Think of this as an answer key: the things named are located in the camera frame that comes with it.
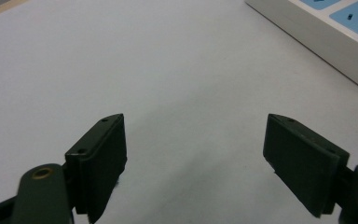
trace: white table surface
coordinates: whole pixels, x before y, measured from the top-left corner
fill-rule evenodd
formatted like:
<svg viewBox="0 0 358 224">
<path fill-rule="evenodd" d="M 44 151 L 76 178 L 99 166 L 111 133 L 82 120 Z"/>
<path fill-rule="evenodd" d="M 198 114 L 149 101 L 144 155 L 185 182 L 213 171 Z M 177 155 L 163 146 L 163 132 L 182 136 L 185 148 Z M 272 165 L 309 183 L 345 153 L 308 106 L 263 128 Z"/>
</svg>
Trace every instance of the white table surface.
<svg viewBox="0 0 358 224">
<path fill-rule="evenodd" d="M 337 223 L 338 206 L 312 217 L 264 160 L 268 113 L 358 164 L 358 86 L 243 0 L 33 0 L 0 14 L 0 202 L 116 113 L 129 162 L 99 223 Z"/>
</svg>

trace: power strip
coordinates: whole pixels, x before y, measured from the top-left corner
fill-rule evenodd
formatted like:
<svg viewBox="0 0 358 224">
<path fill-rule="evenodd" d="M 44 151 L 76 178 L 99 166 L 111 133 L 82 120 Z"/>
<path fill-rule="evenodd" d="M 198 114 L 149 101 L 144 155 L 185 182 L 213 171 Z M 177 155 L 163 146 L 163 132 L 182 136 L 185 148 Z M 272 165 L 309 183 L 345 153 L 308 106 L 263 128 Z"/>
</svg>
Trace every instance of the power strip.
<svg viewBox="0 0 358 224">
<path fill-rule="evenodd" d="M 358 84 L 358 0 L 246 0 Z"/>
</svg>

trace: white power strip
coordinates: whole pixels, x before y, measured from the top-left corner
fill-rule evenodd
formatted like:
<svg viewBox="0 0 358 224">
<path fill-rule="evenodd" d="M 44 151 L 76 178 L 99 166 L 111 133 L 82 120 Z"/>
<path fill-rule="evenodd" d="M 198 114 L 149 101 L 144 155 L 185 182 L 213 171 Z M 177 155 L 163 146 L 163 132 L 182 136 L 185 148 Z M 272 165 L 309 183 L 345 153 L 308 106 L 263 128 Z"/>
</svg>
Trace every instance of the white power strip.
<svg viewBox="0 0 358 224">
<path fill-rule="evenodd" d="M 246 1 L 338 71 L 358 83 L 358 33 L 330 17 L 358 0 L 340 0 L 323 9 L 315 9 L 301 0 Z M 348 20 L 351 20 L 351 14 L 348 15 Z"/>
</svg>

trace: tabletop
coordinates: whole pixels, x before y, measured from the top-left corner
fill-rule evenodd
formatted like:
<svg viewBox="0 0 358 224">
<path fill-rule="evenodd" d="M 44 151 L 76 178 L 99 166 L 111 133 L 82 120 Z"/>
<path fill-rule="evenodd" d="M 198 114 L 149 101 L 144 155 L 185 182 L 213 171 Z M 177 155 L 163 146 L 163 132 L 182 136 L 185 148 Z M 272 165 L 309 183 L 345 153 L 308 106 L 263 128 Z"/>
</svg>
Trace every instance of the tabletop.
<svg viewBox="0 0 358 224">
<path fill-rule="evenodd" d="M 129 161 L 99 223 L 337 223 L 338 206 L 312 217 L 263 158 L 268 113 L 358 164 L 358 86 L 243 0 L 30 0 L 0 14 L 0 202 L 117 113 Z"/>
</svg>

